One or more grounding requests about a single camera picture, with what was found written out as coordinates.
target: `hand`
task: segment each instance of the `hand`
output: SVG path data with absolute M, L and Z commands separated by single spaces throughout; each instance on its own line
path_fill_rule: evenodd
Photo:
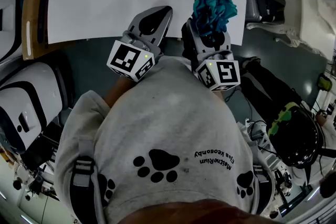
M 327 119 L 322 114 L 319 114 L 316 116 L 316 121 L 322 127 L 326 123 Z

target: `green object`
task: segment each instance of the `green object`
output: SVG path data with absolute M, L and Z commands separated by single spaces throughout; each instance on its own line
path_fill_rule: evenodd
M 278 118 L 273 121 L 272 127 L 268 130 L 267 135 L 271 137 L 272 135 L 275 135 L 279 131 L 279 124 L 282 121 L 290 121 L 292 118 L 292 112 L 291 110 L 294 107 L 299 107 L 296 103 L 290 102 L 285 105 L 283 110 L 280 111 Z
M 332 82 L 324 74 L 321 74 L 319 76 L 318 87 L 319 87 L 320 90 L 329 92 L 332 88 Z

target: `blue fluffy toy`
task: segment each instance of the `blue fluffy toy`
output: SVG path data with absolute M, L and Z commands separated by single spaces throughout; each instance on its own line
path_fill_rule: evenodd
M 195 0 L 193 22 L 200 36 L 213 32 L 226 32 L 226 24 L 237 15 L 232 0 Z

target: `paw print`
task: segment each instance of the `paw print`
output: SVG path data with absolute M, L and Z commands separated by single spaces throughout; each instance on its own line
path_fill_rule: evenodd
M 159 171 L 167 171 L 175 168 L 180 163 L 180 158 L 169 154 L 163 150 L 150 150 L 149 157 L 151 158 L 152 165 L 156 172 L 152 174 L 151 181 L 158 183 L 164 178 L 164 174 Z M 141 167 L 145 163 L 145 159 L 142 156 L 136 157 L 133 160 L 135 167 Z M 150 174 L 150 169 L 147 166 L 143 166 L 138 170 L 139 177 L 146 177 Z M 169 171 L 166 174 L 166 180 L 170 183 L 177 180 L 177 172 L 174 170 Z
M 241 196 L 241 198 L 245 198 L 246 194 L 251 196 L 253 194 L 253 188 L 250 186 L 253 182 L 253 172 L 248 171 L 247 173 L 240 174 L 237 177 L 237 184 L 243 188 L 240 189 L 239 186 L 237 187 L 237 194 Z
M 106 207 L 109 204 L 113 195 L 113 190 L 116 188 L 113 180 L 107 181 L 106 177 L 102 174 L 98 175 L 98 183 L 100 189 L 101 204 Z

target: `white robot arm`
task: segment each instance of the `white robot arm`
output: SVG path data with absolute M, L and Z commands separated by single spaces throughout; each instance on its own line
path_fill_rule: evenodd
M 173 17 L 169 6 L 150 8 L 135 16 L 120 41 L 115 41 L 107 66 L 135 82 L 157 63 L 159 45 Z M 212 91 L 224 91 L 240 84 L 239 65 L 230 51 L 228 32 L 201 37 L 188 19 L 182 28 L 183 56 L 191 60 L 199 80 Z

